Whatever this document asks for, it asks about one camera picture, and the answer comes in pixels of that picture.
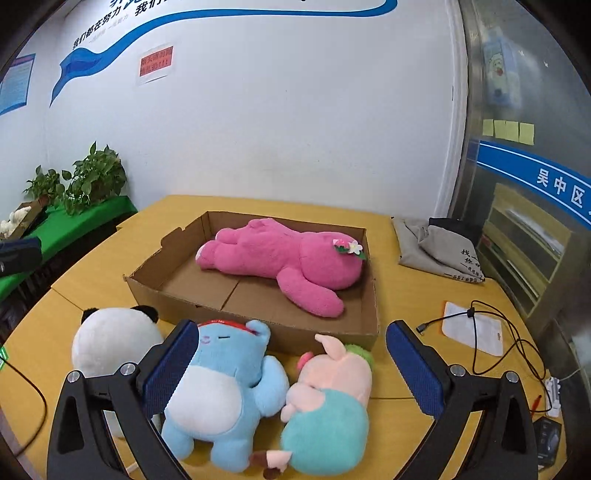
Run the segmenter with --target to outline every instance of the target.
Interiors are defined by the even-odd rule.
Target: white belly
[[[203,367],[188,367],[168,402],[167,416],[187,432],[217,435],[240,418],[242,394],[234,377]]]

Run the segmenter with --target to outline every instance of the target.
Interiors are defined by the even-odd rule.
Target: red pen
[[[531,406],[531,418],[534,418],[534,412],[540,406],[540,400],[542,400],[542,395],[538,395],[538,398],[534,400],[534,404]]]

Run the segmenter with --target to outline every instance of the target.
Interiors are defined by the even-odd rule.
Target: cardboard box
[[[23,234],[27,231],[27,228],[34,222],[35,218],[43,211],[43,207],[39,200],[35,200],[33,202],[24,202],[20,204],[15,211],[20,210],[21,208],[31,207],[31,210],[27,214],[27,216],[22,219],[22,222],[18,224],[18,226],[13,231],[12,235],[4,238],[4,236],[0,233],[0,239],[2,240],[18,240]]]
[[[364,229],[275,218],[299,232],[342,232],[363,245],[368,259],[359,281],[337,292],[345,302],[345,312],[337,319],[317,317],[297,307],[283,295],[275,280],[199,268],[195,254],[200,246],[222,228],[240,228],[255,218],[264,217],[206,212],[184,230],[177,228],[169,233],[161,241],[162,248],[130,277],[125,277],[137,302],[152,305],[163,319],[174,324],[182,319],[197,323],[225,319],[243,324],[251,319],[261,320],[271,328],[269,349],[275,352],[323,353],[322,346],[314,340],[316,333],[371,350],[378,337],[379,319]]]

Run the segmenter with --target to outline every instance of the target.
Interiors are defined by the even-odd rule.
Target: blue bear arm
[[[262,361],[262,378],[252,391],[255,404],[263,417],[272,417],[285,405],[290,382],[279,360],[267,355]]]

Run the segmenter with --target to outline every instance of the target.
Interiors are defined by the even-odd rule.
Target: green table
[[[121,215],[134,213],[137,213],[137,210],[126,196],[111,198],[74,216],[66,214],[62,207],[49,207],[47,219],[27,237],[39,237],[43,251],[43,263],[45,263],[60,250],[95,228]],[[29,273],[21,273],[0,278],[0,301],[8,297],[28,276]]]

